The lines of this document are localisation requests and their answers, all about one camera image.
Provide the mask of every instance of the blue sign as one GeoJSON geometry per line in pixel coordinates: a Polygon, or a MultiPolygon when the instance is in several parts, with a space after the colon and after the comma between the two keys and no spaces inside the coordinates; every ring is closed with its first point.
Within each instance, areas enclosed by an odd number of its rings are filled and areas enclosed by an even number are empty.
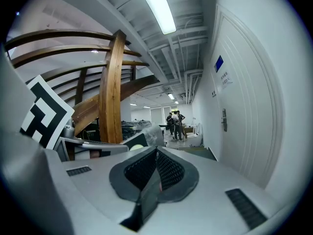
{"type": "Polygon", "coordinates": [[[222,57],[219,56],[219,58],[218,58],[218,60],[217,60],[217,62],[216,62],[216,64],[215,64],[215,66],[214,66],[216,72],[219,71],[219,69],[220,69],[220,67],[222,66],[223,62],[224,62],[224,61],[223,61],[222,57]]]}

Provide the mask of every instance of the black and white marker board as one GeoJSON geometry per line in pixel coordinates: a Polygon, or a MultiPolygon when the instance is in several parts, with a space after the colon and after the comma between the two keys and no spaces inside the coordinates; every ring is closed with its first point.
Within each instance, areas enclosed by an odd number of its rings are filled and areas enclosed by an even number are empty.
{"type": "Polygon", "coordinates": [[[44,148],[53,149],[65,124],[74,110],[66,104],[38,75],[27,87],[36,100],[27,113],[21,132],[30,136],[44,148]]]}

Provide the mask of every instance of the man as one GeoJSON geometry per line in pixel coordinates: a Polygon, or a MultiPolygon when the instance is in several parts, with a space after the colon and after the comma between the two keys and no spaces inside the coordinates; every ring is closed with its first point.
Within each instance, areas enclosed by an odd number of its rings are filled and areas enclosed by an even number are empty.
{"type": "Polygon", "coordinates": [[[166,118],[167,126],[170,129],[171,135],[173,135],[173,128],[174,128],[174,120],[172,119],[172,113],[170,112],[169,116],[166,118]]]}
{"type": "Polygon", "coordinates": [[[179,120],[179,117],[177,116],[177,112],[174,112],[174,114],[172,115],[172,119],[174,120],[174,138],[172,139],[172,141],[173,142],[176,142],[176,141],[184,142],[181,139],[181,132],[180,132],[181,122],[179,120]]]}
{"type": "Polygon", "coordinates": [[[182,121],[185,119],[185,116],[183,116],[182,114],[180,114],[180,111],[177,111],[177,116],[178,116],[178,118],[179,118],[179,120],[180,120],[180,131],[181,131],[181,133],[182,133],[183,135],[185,135],[185,134],[184,134],[184,130],[183,130],[183,128],[182,128],[182,121]]]}

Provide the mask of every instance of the vent grille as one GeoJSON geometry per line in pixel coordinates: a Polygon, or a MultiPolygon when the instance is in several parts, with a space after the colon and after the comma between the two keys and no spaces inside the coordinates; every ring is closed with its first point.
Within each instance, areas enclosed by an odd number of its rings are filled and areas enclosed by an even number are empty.
{"type": "Polygon", "coordinates": [[[251,230],[267,220],[240,189],[228,190],[225,193],[251,230]]]}
{"type": "Polygon", "coordinates": [[[85,173],[87,171],[90,171],[90,167],[88,166],[84,166],[84,167],[80,167],[80,168],[76,168],[76,169],[72,169],[72,170],[67,170],[68,175],[71,176],[75,176],[81,173],[85,173]]]}

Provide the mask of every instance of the hallway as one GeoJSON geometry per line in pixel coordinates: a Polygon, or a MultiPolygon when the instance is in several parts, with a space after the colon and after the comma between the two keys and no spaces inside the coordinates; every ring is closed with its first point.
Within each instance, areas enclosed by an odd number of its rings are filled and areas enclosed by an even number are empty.
{"type": "Polygon", "coordinates": [[[187,153],[194,154],[199,157],[212,159],[216,161],[216,158],[214,157],[213,153],[210,150],[206,149],[205,147],[203,146],[202,147],[190,147],[188,144],[188,139],[183,137],[183,135],[182,135],[182,139],[184,140],[184,142],[178,142],[178,141],[173,142],[171,141],[172,139],[173,139],[173,135],[170,135],[170,131],[166,130],[164,132],[164,142],[167,143],[166,144],[167,148],[185,151],[187,153]]]}

